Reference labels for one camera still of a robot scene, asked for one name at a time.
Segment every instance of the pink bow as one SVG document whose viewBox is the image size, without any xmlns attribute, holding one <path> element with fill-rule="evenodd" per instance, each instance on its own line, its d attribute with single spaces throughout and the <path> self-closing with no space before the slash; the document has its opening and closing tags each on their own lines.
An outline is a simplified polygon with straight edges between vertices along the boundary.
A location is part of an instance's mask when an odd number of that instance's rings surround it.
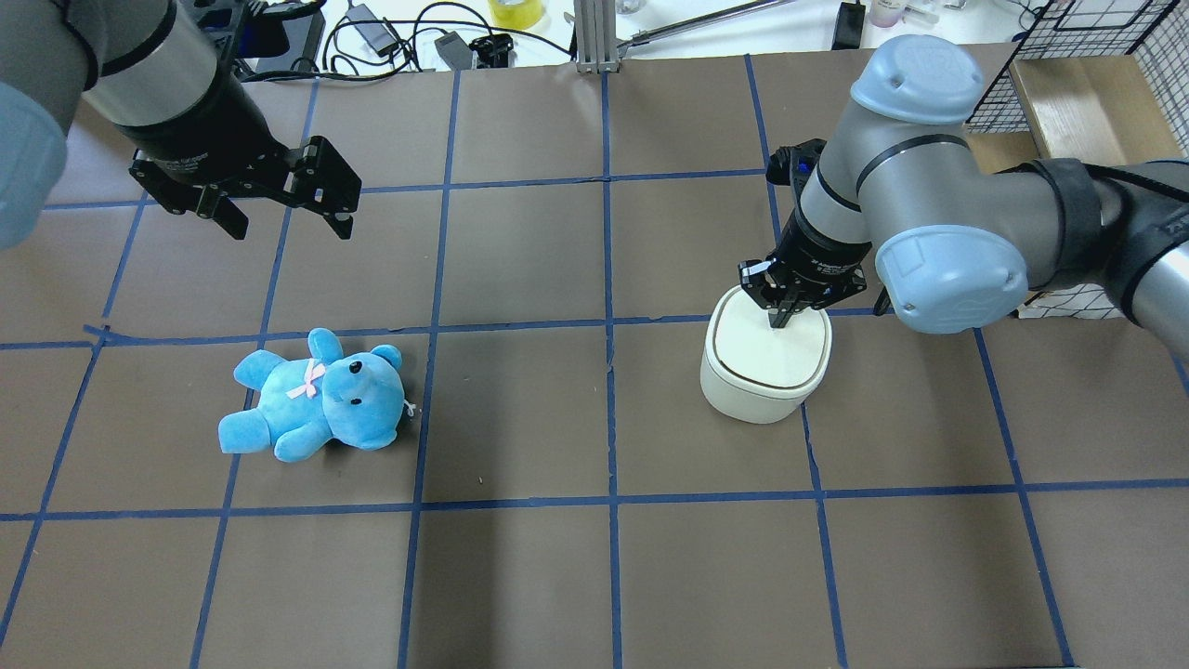
<svg viewBox="0 0 1189 669">
<path fill-rule="evenodd" d="M 290 400 L 296 400 L 297 398 L 302 397 L 302 395 L 304 395 L 307 398 L 313 398 L 314 396 L 317 395 L 317 389 L 314 387 L 314 380 L 321 379 L 322 377 L 326 377 L 326 366 L 322 364 L 317 364 L 315 366 L 314 360 L 310 359 L 310 361 L 306 365 L 304 384 L 297 386 L 296 389 L 289 391 L 285 395 L 289 396 Z"/>
</svg>

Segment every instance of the blue cap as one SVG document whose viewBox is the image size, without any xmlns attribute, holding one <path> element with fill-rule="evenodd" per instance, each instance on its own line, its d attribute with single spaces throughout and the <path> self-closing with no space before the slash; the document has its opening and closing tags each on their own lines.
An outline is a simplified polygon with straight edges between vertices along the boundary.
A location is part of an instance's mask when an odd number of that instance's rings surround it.
<svg viewBox="0 0 1189 669">
<path fill-rule="evenodd" d="M 930 34 L 902 34 L 875 50 L 850 96 L 897 120 L 950 125 L 969 118 L 982 89 L 982 70 L 964 49 Z"/>
<path fill-rule="evenodd" d="M 0 81 L 0 248 L 33 231 L 67 164 L 67 139 L 49 112 Z"/>
<path fill-rule="evenodd" d="M 926 225 L 892 236 L 875 270 L 900 320 L 949 334 L 994 322 L 1027 295 L 1027 264 L 1007 239 L 965 225 Z"/>
</svg>

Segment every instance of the stuffed animal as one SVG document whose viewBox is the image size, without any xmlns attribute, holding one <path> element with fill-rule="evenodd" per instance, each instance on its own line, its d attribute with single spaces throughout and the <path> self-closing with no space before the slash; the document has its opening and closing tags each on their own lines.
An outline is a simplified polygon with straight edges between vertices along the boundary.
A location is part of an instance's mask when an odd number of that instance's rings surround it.
<svg viewBox="0 0 1189 669">
<path fill-rule="evenodd" d="M 277 460 L 298 462 L 332 438 L 366 452 L 396 440 L 401 416 L 413 415 L 397 375 L 401 352 L 382 345 L 344 358 L 339 339 L 325 327 L 308 341 L 309 360 L 259 351 L 235 366 L 235 381 L 259 392 L 260 402 L 219 422 L 225 454 L 272 447 Z"/>
</svg>

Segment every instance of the robotic arm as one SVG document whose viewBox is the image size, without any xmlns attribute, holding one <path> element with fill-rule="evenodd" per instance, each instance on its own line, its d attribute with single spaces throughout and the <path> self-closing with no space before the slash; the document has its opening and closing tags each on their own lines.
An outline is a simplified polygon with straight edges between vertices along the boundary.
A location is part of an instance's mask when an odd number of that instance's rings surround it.
<svg viewBox="0 0 1189 669">
<path fill-rule="evenodd" d="M 243 56 L 244 12 L 268 6 L 193 2 L 196 23 L 183 8 L 190 5 L 5 1 L 0 119 L 10 132 L 0 144 L 0 248 L 29 235 L 62 175 L 80 95 L 136 143 L 128 171 L 166 210 L 193 210 L 243 239 L 247 217 L 232 197 L 268 196 L 351 235 L 359 177 L 322 137 L 295 150 L 277 141 L 231 74 Z M 216 50 L 205 31 L 227 29 Z"/>
<path fill-rule="evenodd" d="M 784 327 L 862 290 L 874 247 L 881 301 L 913 329 L 983 326 L 1030 288 L 1093 282 L 1189 360 L 1189 162 L 1044 159 L 983 175 L 961 128 L 982 86 L 942 39 L 880 48 L 829 145 L 772 157 L 768 178 L 793 185 L 797 208 L 767 258 L 740 264 L 743 290 Z"/>
</svg>

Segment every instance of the white lid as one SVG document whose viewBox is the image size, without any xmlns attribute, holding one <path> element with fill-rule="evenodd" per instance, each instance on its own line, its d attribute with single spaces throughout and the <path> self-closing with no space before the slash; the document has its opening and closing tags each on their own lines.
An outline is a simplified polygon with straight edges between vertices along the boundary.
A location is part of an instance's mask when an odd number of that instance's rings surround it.
<svg viewBox="0 0 1189 669">
<path fill-rule="evenodd" d="M 795 395 L 817 386 L 830 358 L 830 321 L 824 310 L 806 309 L 773 328 L 768 311 L 735 286 L 710 322 L 710 362 L 724 380 L 753 392 Z"/>
</svg>

